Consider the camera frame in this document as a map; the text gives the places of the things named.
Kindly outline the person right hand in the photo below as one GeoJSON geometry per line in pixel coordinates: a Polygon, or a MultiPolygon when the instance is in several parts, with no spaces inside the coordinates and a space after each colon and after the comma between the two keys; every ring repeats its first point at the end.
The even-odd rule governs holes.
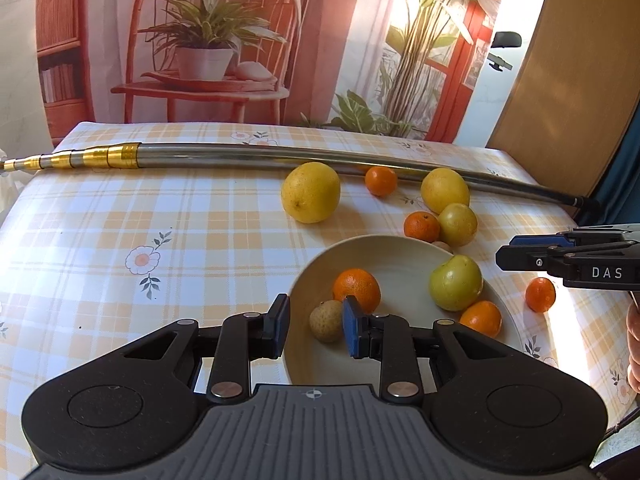
{"type": "Polygon", "coordinates": [[[626,316],[627,344],[629,351],[629,364],[627,376],[629,385],[636,393],[640,393],[640,313],[639,294],[633,292],[632,305],[626,316]]]}

